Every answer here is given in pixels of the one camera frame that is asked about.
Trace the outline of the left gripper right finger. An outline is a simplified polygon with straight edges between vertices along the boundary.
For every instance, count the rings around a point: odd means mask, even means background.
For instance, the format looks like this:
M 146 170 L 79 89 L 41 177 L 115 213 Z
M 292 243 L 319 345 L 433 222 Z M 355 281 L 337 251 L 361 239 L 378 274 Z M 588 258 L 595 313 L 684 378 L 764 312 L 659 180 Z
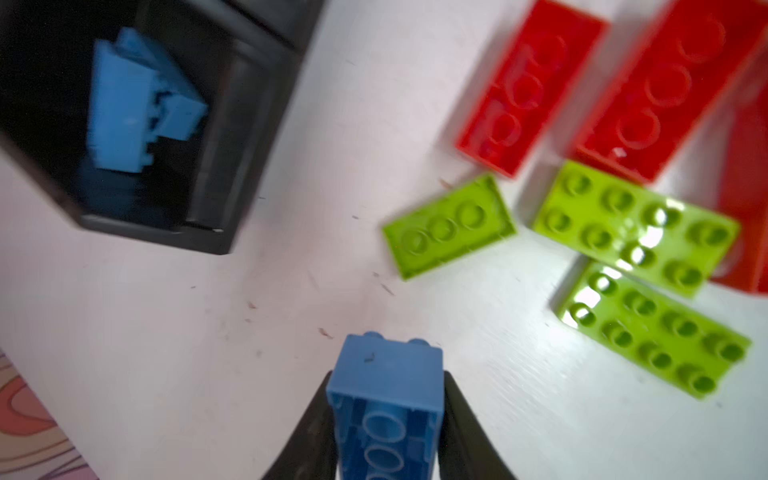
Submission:
M 458 384 L 444 372 L 445 412 L 438 445 L 443 480 L 517 480 L 485 434 Z

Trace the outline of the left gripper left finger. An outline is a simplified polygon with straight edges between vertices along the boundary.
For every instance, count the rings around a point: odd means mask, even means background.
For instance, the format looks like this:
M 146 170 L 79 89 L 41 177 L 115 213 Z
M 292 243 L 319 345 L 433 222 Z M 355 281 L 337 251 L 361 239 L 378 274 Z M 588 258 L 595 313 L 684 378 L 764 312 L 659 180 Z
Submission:
M 262 480 L 334 480 L 338 449 L 334 414 L 326 396 L 332 372 L 323 378 L 284 448 Z

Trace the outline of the blue lego brick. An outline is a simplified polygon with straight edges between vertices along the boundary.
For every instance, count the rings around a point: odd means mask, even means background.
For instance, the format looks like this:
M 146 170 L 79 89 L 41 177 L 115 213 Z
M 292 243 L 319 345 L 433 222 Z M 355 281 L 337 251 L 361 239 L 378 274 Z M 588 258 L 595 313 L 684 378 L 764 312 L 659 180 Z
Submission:
M 440 348 L 350 334 L 326 396 L 342 479 L 432 477 L 445 412 Z
M 164 115 L 155 129 L 160 137 L 188 141 L 207 114 L 208 105 L 166 49 L 133 28 L 124 27 L 116 46 L 146 61 L 163 83 L 160 105 Z
M 156 139 L 158 72 L 125 56 L 107 40 L 94 42 L 87 148 L 96 167 L 140 173 L 152 163 L 147 145 Z

